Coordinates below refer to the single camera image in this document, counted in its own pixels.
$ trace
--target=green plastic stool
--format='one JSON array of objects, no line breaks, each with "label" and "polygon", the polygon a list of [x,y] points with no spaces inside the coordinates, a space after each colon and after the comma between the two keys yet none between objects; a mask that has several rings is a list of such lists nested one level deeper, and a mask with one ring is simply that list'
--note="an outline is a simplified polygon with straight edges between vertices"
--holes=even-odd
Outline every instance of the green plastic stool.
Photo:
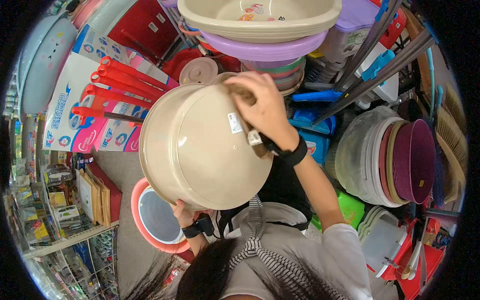
[{"label": "green plastic stool", "polygon": [[[340,205],[340,210],[342,211],[345,222],[356,230],[363,215],[365,214],[365,204],[339,190],[336,190],[336,196],[338,198],[338,204]],[[317,227],[319,231],[322,231],[320,220],[318,219],[317,215],[313,215],[310,223]]]}]

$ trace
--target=black wrist strap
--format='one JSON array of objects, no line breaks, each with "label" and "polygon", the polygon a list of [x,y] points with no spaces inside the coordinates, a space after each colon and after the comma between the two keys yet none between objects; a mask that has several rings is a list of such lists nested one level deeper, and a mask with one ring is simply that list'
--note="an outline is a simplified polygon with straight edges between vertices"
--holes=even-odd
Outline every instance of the black wrist strap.
[{"label": "black wrist strap", "polygon": [[268,150],[272,151],[275,155],[279,156],[285,163],[292,167],[299,164],[303,160],[305,155],[307,155],[307,143],[301,135],[299,135],[299,144],[294,151],[282,151],[272,140],[270,140],[263,134],[261,134],[260,136]]},{"label": "black wrist strap", "polygon": [[213,223],[210,216],[206,213],[201,213],[193,224],[182,228],[181,230],[186,238],[192,239],[202,232],[205,232],[207,236],[211,236],[213,235],[213,229]]}]

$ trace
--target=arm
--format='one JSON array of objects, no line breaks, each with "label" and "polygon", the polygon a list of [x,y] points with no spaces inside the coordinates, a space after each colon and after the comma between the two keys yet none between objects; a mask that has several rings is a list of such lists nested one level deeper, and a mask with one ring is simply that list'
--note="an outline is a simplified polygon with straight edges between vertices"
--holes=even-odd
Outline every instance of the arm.
[{"label": "arm", "polygon": [[202,233],[198,234],[196,237],[192,239],[187,239],[188,243],[190,244],[190,248],[192,249],[193,255],[197,256],[198,252],[208,245],[208,241],[205,235]]},{"label": "arm", "polygon": [[[283,97],[268,74],[242,72],[225,83],[242,85],[257,98],[253,106],[245,104],[239,97],[235,98],[239,112],[248,123],[268,136],[280,149],[293,151],[297,148],[299,134],[289,124]],[[294,169],[318,215],[322,230],[333,224],[345,223],[335,190],[314,159],[306,155]]]},{"label": "arm", "polygon": [[[293,151],[299,143],[298,132],[291,126],[277,141],[273,141],[282,150]],[[345,223],[335,189],[312,156],[306,155],[294,170],[320,220],[322,231],[325,232],[331,225]]]},{"label": "arm", "polygon": [[[185,209],[185,202],[180,199],[178,199],[175,203],[177,204],[176,206],[171,206],[173,210],[173,215],[177,218],[180,227],[185,228],[193,224],[195,212],[193,210]],[[208,241],[203,232],[191,239],[187,239],[187,241],[190,244],[193,255],[195,256],[197,256],[198,252],[200,252],[203,247],[208,245]]]}]

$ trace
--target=pink basket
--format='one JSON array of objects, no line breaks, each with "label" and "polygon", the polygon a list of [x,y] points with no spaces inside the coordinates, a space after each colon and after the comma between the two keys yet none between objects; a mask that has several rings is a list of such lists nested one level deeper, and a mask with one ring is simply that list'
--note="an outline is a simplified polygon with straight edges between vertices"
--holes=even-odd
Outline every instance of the pink basket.
[{"label": "pink basket", "polygon": [[142,192],[148,187],[148,181],[146,178],[140,179],[137,184],[135,184],[135,187],[133,188],[132,191],[132,214],[133,214],[133,220],[135,221],[135,224],[140,231],[140,233],[143,235],[143,237],[150,243],[152,246],[155,248],[166,252],[166,253],[182,253],[184,251],[187,251],[190,248],[190,244],[188,243],[187,240],[183,240],[178,244],[165,244],[162,243],[158,240],[156,240],[153,236],[151,236],[148,231],[146,230],[145,226],[142,223],[142,220],[140,219],[140,214],[138,212],[138,201],[140,199],[140,195]]},{"label": "pink basket", "polygon": [[432,190],[435,173],[435,144],[424,120],[403,126],[395,139],[393,177],[398,195],[422,204]]},{"label": "pink basket", "polygon": [[72,21],[75,28],[82,28],[85,23],[87,23],[88,18],[102,5],[103,1],[105,0],[88,0],[83,3],[83,7],[78,11]]}]

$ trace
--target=mop box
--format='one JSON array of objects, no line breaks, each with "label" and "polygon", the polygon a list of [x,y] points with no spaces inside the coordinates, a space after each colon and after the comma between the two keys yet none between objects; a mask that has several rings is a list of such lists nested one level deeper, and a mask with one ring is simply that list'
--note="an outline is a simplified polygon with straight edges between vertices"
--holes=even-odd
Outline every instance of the mop box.
[{"label": "mop box", "polygon": [[[72,114],[72,108],[82,103],[91,105],[93,96],[84,95],[85,88],[92,84],[90,75],[98,68],[98,62],[72,52],[65,62],[55,86],[45,118],[42,147],[45,150],[90,152],[93,142],[101,134],[107,119],[86,118],[82,125],[80,116]],[[97,86],[108,88],[103,84]],[[117,101],[105,103],[104,111],[111,112]]]},{"label": "mop box", "polygon": [[97,67],[104,56],[110,56],[113,60],[130,66],[127,49],[111,38],[95,32],[88,24],[78,34],[72,52],[95,61]]},{"label": "mop box", "polygon": [[[133,116],[136,118],[145,119],[148,110],[123,102],[119,102],[117,106],[121,109],[127,107],[125,111],[119,111],[120,114]],[[140,138],[140,127],[129,125],[129,122],[120,120],[108,120],[103,129],[103,135],[95,142],[97,151],[124,151],[124,152],[138,152],[138,140]]]}]

